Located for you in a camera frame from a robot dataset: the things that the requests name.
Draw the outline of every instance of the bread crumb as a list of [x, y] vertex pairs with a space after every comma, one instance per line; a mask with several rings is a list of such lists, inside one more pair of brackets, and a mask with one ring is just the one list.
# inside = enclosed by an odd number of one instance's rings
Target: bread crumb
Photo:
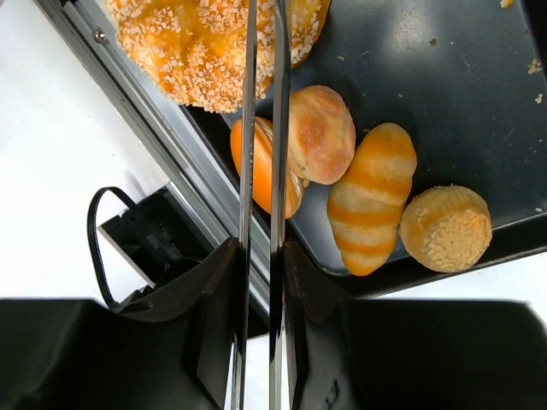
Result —
[[541, 61], [538, 61], [537, 58], [534, 58], [532, 60], [532, 64], [528, 64], [528, 73], [529, 74], [539, 73], [541, 70], [543, 70], [541, 68]]

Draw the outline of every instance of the orange stripe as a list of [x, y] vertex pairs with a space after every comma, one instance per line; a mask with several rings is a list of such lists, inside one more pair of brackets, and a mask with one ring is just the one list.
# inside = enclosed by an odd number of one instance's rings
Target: orange stripe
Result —
[[380, 245], [363, 245], [361, 243], [355, 243], [340, 237], [338, 234], [334, 234], [334, 242], [338, 248], [344, 252], [351, 252], [355, 254], [362, 254], [365, 256], [384, 256], [392, 252], [397, 244], [397, 236], [390, 242], [382, 243]]
[[379, 190], [388, 194], [406, 199], [412, 188], [412, 179], [401, 181], [399, 179], [388, 179], [384, 175], [371, 175], [360, 170], [358, 167], [350, 167], [344, 175], [346, 181], [361, 186], [366, 190]]
[[339, 207], [334, 201], [326, 205], [328, 217], [332, 220], [357, 226], [396, 226], [401, 219], [400, 212], [351, 212]]

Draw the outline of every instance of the glazed bun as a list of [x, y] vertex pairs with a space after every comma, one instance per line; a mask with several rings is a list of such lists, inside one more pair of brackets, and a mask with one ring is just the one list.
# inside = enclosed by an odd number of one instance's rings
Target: glazed bun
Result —
[[[237, 120], [232, 128], [230, 146], [232, 149], [233, 162], [241, 176], [241, 141], [242, 121]], [[272, 121], [256, 117], [255, 120], [255, 154], [253, 167], [253, 199], [269, 214], [272, 213], [272, 138], [274, 130]], [[301, 180], [288, 167], [286, 170], [286, 198], [285, 217], [294, 215], [304, 195], [304, 188], [307, 181]]]
[[342, 97], [324, 85], [291, 95], [288, 164], [300, 178], [330, 185], [342, 178], [356, 148], [356, 128]]
[[[256, 96], [274, 76], [274, 0], [257, 0]], [[311, 51], [330, 0], [291, 0], [291, 63]], [[105, 0], [121, 48], [176, 103], [233, 112], [243, 101], [248, 0]]]

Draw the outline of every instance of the screw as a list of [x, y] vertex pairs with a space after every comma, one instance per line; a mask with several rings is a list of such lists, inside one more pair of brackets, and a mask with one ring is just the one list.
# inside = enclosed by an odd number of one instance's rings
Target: screw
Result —
[[93, 39], [99, 44], [102, 44], [106, 41], [106, 34], [104, 34], [102, 28], [95, 29], [95, 31], [93, 32]]

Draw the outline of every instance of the black machine part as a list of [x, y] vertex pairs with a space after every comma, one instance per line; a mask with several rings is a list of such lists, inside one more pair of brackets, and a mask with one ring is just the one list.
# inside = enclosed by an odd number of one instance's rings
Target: black machine part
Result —
[[547, 408], [547, 337], [513, 302], [364, 301], [285, 244], [291, 410]]
[[[135, 290], [119, 303], [110, 295], [109, 308], [115, 312], [146, 321], [172, 319], [180, 312], [185, 312], [198, 298], [198, 295], [192, 298], [180, 297], [186, 295], [189, 283], [194, 288], [198, 284], [200, 289], [205, 289], [215, 275], [232, 269], [230, 264], [235, 257], [232, 255], [232, 243], [228, 241], [213, 250], [167, 188], [161, 188], [139, 203], [133, 202], [119, 188], [102, 188], [91, 201], [88, 238], [97, 281], [106, 290], [103, 295], [109, 297], [110, 291], [100, 257], [94, 220], [100, 199], [107, 192], [118, 196], [128, 209], [104, 222], [102, 229], [155, 284], [153, 288], [145, 286]], [[174, 308], [176, 303], [172, 303], [173, 299], [184, 301], [187, 306]], [[266, 332], [268, 317], [251, 298], [249, 336], [256, 337]]]
[[94, 302], [0, 302], [0, 408], [224, 408], [233, 323], [217, 296], [161, 323]]

